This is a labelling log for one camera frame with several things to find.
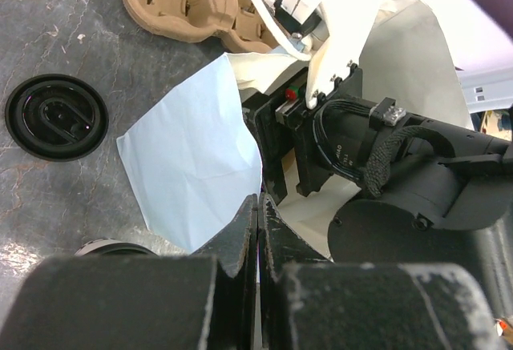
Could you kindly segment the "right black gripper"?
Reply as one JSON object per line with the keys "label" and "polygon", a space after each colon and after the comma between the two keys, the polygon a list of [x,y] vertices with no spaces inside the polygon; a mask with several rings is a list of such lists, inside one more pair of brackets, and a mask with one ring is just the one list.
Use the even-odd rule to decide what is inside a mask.
{"label": "right black gripper", "polygon": [[280,203],[288,194],[282,159],[294,151],[299,180],[297,193],[319,192],[333,175],[363,183],[358,169],[335,168],[335,149],[314,125],[321,106],[305,104],[307,70],[304,68],[270,95],[257,92],[242,102],[244,122],[256,140],[263,164],[263,190]]}

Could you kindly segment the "black coffee cup lid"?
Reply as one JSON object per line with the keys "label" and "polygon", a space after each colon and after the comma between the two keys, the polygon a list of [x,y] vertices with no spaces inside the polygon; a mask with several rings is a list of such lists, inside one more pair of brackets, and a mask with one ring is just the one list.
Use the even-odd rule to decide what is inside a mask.
{"label": "black coffee cup lid", "polygon": [[135,243],[116,239],[96,239],[85,243],[76,253],[82,255],[153,255],[156,253]]}

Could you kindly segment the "light blue paper bag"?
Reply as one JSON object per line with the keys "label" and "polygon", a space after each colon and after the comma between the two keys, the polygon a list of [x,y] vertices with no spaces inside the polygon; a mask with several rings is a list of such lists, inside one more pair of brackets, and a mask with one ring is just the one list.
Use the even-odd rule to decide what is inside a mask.
{"label": "light blue paper bag", "polygon": [[[166,94],[118,138],[117,147],[150,231],[193,252],[221,231],[263,183],[257,141],[244,124],[240,94],[269,95],[309,70],[304,24],[281,0],[251,0],[278,46],[223,54]],[[472,122],[433,10],[421,0],[382,0],[359,58],[365,99],[392,97],[414,113],[471,128]]]}

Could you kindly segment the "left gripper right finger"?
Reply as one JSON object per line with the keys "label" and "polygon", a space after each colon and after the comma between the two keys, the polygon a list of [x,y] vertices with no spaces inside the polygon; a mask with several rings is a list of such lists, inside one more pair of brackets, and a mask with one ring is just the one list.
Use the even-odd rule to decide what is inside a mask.
{"label": "left gripper right finger", "polygon": [[501,349],[475,278],[456,264],[336,264],[262,194],[262,339],[270,349]]}

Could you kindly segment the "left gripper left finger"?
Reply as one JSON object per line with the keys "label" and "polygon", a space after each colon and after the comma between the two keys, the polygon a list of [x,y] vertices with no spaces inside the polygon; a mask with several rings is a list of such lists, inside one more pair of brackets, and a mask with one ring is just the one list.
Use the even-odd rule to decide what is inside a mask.
{"label": "left gripper left finger", "polygon": [[257,197],[191,255],[56,256],[26,278],[4,349],[250,349]]}

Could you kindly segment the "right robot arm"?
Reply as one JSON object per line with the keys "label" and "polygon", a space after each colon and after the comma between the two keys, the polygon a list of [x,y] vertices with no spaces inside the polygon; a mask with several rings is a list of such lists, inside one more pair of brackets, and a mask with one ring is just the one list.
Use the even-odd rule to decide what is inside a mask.
{"label": "right robot arm", "polygon": [[263,187],[275,201],[288,194],[288,153],[299,195],[320,191],[333,176],[358,186],[330,227],[334,259],[459,261],[471,234],[507,213],[510,142],[405,111],[392,98],[364,99],[357,65],[309,109],[306,77],[300,70],[272,94],[251,95],[242,109],[260,149]]}

